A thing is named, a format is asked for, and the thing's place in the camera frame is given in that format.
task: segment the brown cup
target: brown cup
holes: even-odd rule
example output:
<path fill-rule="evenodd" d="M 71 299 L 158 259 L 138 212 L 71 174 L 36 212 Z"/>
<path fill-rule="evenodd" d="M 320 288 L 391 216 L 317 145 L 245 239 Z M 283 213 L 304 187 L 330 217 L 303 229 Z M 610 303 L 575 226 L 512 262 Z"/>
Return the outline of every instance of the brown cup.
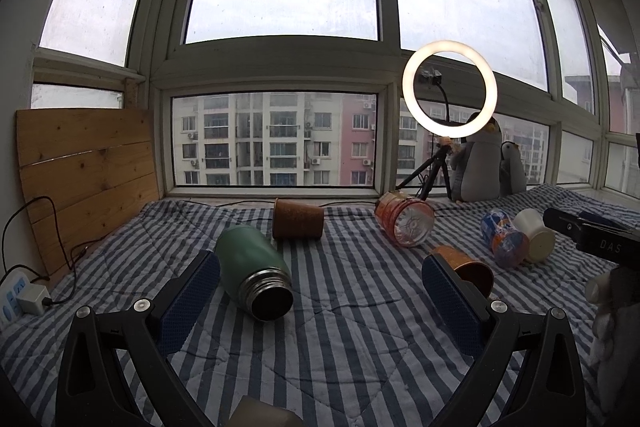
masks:
<path fill-rule="evenodd" d="M 463 281 L 472 282 L 485 298 L 491 295 L 494 287 L 494 273 L 481 261 L 474 261 L 466 253 L 453 247 L 441 245 L 432 250 L 439 253 Z"/>
<path fill-rule="evenodd" d="M 320 239 L 324 230 L 324 208 L 276 199 L 273 205 L 274 239 Z"/>

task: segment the penguin plush toy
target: penguin plush toy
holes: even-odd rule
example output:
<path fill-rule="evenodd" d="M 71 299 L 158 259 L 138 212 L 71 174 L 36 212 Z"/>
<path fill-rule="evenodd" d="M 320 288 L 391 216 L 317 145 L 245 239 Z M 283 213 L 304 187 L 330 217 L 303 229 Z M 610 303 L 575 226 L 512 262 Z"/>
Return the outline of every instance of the penguin plush toy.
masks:
<path fill-rule="evenodd" d="M 473 113 L 472 121 L 479 112 Z M 480 131 L 461 140 L 462 147 L 451 157 L 453 201 L 486 201 L 500 196 L 500 145 L 502 131 L 491 118 Z"/>
<path fill-rule="evenodd" d="M 500 197 L 517 194 L 527 190 L 527 177 L 524 175 L 520 148 L 514 142 L 502 144 L 500 161 Z"/>

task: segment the ring light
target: ring light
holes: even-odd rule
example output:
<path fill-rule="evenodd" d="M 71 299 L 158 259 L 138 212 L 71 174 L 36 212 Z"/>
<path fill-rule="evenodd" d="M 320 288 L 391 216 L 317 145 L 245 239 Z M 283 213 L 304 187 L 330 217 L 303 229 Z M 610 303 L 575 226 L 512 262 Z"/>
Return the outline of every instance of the ring light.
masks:
<path fill-rule="evenodd" d="M 484 80 L 484 89 L 486 91 L 484 97 L 484 105 L 480 114 L 476 118 L 462 126 L 442 125 L 434 122 L 423 111 L 418 101 L 415 99 L 414 78 L 415 72 L 425 59 L 440 52 L 459 53 L 468 58 L 480 70 L 482 79 Z M 409 58 L 404 73 L 402 74 L 402 95 L 409 112 L 415 120 L 426 130 L 431 131 L 438 136 L 448 136 L 450 138 L 462 138 L 470 136 L 480 131 L 484 127 L 494 113 L 495 104 L 498 101 L 498 86 L 495 83 L 494 72 L 492 71 L 486 60 L 481 55 L 461 42 L 456 41 L 436 41 L 421 47 Z"/>

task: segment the blue and white striped fabric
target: blue and white striped fabric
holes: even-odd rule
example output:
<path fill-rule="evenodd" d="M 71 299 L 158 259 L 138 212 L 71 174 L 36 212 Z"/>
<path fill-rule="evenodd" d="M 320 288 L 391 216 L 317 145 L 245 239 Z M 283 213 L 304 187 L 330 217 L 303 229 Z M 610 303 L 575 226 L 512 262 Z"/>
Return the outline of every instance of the blue and white striped fabric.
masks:
<path fill-rule="evenodd" d="M 389 243 L 370 208 L 326 210 L 321 241 L 277 245 L 289 264 L 294 307 L 274 323 L 260 324 L 238 310 L 222 288 L 212 295 L 182 350 L 170 357 L 187 390 L 215 425 L 224 425 L 245 394 L 292 410 L 306 427 L 427 426 L 469 369 L 422 286 L 420 268 L 431 247 L 452 245 L 491 266 L 494 297 L 512 307 L 544 313 L 564 308 L 574 330 L 590 425 L 602 423 L 594 372 L 585 361 L 594 308 L 582 296 L 585 282 L 612 265 L 580 253 L 558 238 L 543 264 L 498 268 L 483 246 L 479 221 L 500 206 L 590 210 L 635 226 L 640 214 L 559 187 L 541 186 L 500 201 L 436 203 L 436 226 L 427 243 L 401 249 Z M 202 248 L 212 248 L 228 226 L 250 223 L 270 235 L 271 209 L 216 208 L 186 201 L 148 204 L 79 264 L 73 300 L 44 317 L 26 316 L 0 337 L 0 362 L 33 415 L 54 422 L 56 379 L 73 313 L 130 307 L 153 298 Z M 67 277 L 54 292 L 66 295 Z M 121 356 L 144 416 L 161 422 Z M 482 425 L 495 421 L 522 362 L 514 354 Z"/>

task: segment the blue can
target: blue can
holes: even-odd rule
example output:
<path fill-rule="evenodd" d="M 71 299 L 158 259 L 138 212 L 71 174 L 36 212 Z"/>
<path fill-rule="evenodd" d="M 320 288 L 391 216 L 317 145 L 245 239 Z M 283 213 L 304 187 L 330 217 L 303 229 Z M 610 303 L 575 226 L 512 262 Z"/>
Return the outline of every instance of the blue can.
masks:
<path fill-rule="evenodd" d="M 480 221 L 480 232 L 500 267 L 513 268 L 529 253 L 529 237 L 516 229 L 509 215 L 500 208 L 485 214 Z"/>

